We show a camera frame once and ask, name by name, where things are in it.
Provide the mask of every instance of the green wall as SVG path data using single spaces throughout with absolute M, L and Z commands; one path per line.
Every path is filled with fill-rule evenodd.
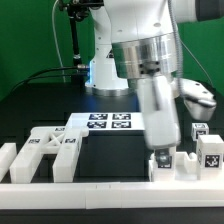
M 59 67 L 51 12 L 55 0 L 1 0 L 0 7 L 0 100 L 19 81 L 32 73 Z M 92 20 L 78 24 L 84 62 L 93 57 Z M 72 65 L 72 40 L 66 12 L 56 13 L 56 30 L 63 64 Z
M 57 67 L 51 25 L 55 0 L 1 0 L 0 8 L 0 100 L 13 85 L 41 69 Z M 66 12 L 57 11 L 56 27 L 64 65 L 72 65 L 72 45 Z M 81 55 L 88 62 L 94 54 L 92 20 L 78 24 Z M 181 37 L 207 69 L 217 89 L 224 94 L 224 19 L 179 26 Z M 186 78 L 207 81 L 184 53 Z

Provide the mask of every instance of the cube with marker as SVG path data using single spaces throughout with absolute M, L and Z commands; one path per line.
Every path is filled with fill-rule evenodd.
M 199 180 L 223 180 L 224 142 L 219 135 L 199 135 L 197 177 Z
M 206 123 L 192 123 L 191 136 L 193 141 L 198 140 L 199 135 L 208 135 L 209 127 Z

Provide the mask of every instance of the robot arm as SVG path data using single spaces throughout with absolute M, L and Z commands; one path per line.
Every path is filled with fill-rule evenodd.
M 171 3 L 171 0 L 104 0 L 111 21 L 117 74 L 138 80 L 145 139 L 152 149 L 169 148 L 180 141 L 170 80 L 181 60 L 177 54 L 181 46 L 177 44 Z M 174 0 L 173 6 L 178 22 L 214 19 L 224 14 L 223 0 Z M 177 83 L 191 115 L 209 119 L 216 107 L 212 94 L 192 94 L 187 88 L 189 82 L 184 87 L 180 85 L 181 79 Z

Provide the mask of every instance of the white plastic piece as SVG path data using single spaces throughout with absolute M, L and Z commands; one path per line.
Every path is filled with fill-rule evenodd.
M 53 165 L 55 183 L 72 182 L 82 145 L 79 129 L 67 129 Z
M 48 132 L 49 136 L 49 141 L 41 147 L 41 153 L 57 154 L 64 138 L 65 127 L 35 127 L 31 130 L 31 134 L 36 131 Z
M 86 208 L 121 208 L 120 183 L 100 183 L 86 191 Z
M 208 135 L 209 127 L 206 123 L 192 123 L 191 137 L 193 141 L 198 140 L 199 135 Z
M 31 134 L 10 166 L 12 183 L 30 183 L 43 157 L 41 147 L 48 142 L 48 131 L 36 130 Z
M 9 167 L 16 158 L 16 144 L 5 143 L 0 149 L 0 182 L 8 172 Z
M 188 174 L 196 174 L 197 171 L 197 155 L 191 153 L 189 156 L 187 152 L 176 153 L 176 166 L 184 166 Z
M 0 209 L 119 207 L 119 200 L 122 208 L 224 206 L 224 182 L 110 183 L 110 186 L 112 191 L 103 183 L 1 184 Z M 96 187 L 100 188 L 97 193 L 93 190 Z M 107 201 L 114 196 L 114 202 Z
M 197 142 L 199 180 L 223 181 L 224 142 L 219 135 L 199 135 Z
M 214 98 L 214 95 L 199 82 L 190 79 L 182 79 L 182 84 L 183 84 L 183 92 L 186 95 L 190 95 L 197 99 L 206 99 L 206 100 L 212 100 Z M 177 79 L 174 78 L 173 81 L 170 83 L 170 85 L 174 97 L 177 98 L 179 96 Z
M 194 102 L 194 100 L 188 100 L 187 97 L 184 99 L 185 106 L 195 120 L 209 121 L 216 108 L 214 95 L 202 84 L 188 79 L 183 80 L 183 93 L 193 99 L 200 99 L 201 103 L 209 105 L 209 107 L 202 106 L 200 103 Z

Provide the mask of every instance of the black tabletop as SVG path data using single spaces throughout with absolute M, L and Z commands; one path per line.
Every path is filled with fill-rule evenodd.
M 224 97 L 208 122 L 211 134 L 224 137 Z M 181 99 L 176 100 L 182 142 L 179 151 L 195 152 L 190 117 Z M 0 146 L 16 142 L 18 150 L 36 126 L 64 126 L 71 113 L 139 112 L 136 94 L 103 97 L 86 94 L 71 84 L 27 84 L 0 102 Z M 7 210 L 0 223 L 222 223 L 223 208 L 154 208 L 97 210 Z

